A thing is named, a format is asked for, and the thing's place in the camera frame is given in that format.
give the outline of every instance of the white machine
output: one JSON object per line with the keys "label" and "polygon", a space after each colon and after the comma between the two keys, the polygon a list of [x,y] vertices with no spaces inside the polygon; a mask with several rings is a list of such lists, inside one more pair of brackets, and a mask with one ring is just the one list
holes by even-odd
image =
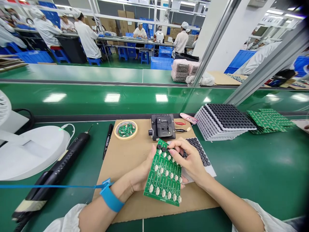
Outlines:
{"label": "white machine", "polygon": [[21,180],[54,163],[66,150],[70,135],[57,126],[44,126],[21,135],[14,134],[28,118],[12,111],[8,97],[0,90],[0,180]]}
{"label": "white machine", "polygon": [[164,34],[163,34],[163,32],[157,31],[156,34],[157,34],[157,37],[156,37],[155,41],[156,41],[157,43],[163,43],[163,40],[164,40]]}

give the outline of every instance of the black trash bin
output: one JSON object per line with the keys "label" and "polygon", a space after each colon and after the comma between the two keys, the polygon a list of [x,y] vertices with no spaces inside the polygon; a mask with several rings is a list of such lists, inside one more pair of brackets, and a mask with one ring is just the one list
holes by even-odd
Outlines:
{"label": "black trash bin", "polygon": [[199,57],[198,56],[191,56],[191,55],[188,55],[186,53],[178,53],[178,52],[175,52],[175,59],[186,59],[188,61],[195,61],[195,62],[198,62],[199,61]]}
{"label": "black trash bin", "polygon": [[79,37],[63,37],[56,36],[59,40],[61,47],[69,57],[72,63],[86,63],[87,57],[84,50],[79,42]]}

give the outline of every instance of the tape roll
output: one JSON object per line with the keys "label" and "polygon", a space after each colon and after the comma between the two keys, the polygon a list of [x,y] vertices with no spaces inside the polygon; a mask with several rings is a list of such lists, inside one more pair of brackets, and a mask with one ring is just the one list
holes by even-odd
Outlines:
{"label": "tape roll", "polygon": [[[135,127],[134,133],[133,133],[131,136],[129,136],[129,137],[121,137],[121,136],[119,135],[119,133],[118,133],[119,128],[120,128],[121,126],[126,125],[126,124],[129,124],[129,123],[131,123],[131,124]],[[124,121],[118,123],[118,125],[117,125],[117,126],[115,127],[115,129],[114,129],[114,133],[115,133],[115,136],[116,136],[118,139],[120,139],[120,140],[130,140],[130,139],[133,139],[133,138],[136,136],[137,130],[138,130],[138,128],[137,128],[136,122],[131,121],[131,120],[124,120]]]}

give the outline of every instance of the stack of foam trays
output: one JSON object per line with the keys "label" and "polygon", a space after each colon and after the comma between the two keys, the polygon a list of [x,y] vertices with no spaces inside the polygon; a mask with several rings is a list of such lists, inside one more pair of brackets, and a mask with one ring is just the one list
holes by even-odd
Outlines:
{"label": "stack of foam trays", "polygon": [[286,128],[295,126],[293,122],[273,109],[259,109],[259,112],[247,111],[247,116],[257,127],[257,130],[251,131],[253,134],[286,131]]}
{"label": "stack of foam trays", "polygon": [[194,116],[207,141],[232,140],[256,126],[231,104],[205,104]]}

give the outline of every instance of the blue anti-static wrist strap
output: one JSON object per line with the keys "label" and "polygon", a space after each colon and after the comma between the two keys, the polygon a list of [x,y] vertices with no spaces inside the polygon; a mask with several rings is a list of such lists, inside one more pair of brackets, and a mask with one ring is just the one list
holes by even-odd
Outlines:
{"label": "blue anti-static wrist strap", "polygon": [[124,206],[124,203],[121,202],[110,190],[110,186],[113,185],[113,182],[110,182],[110,178],[105,180],[102,185],[104,186],[100,192],[107,206],[114,212],[118,213],[121,208]]}

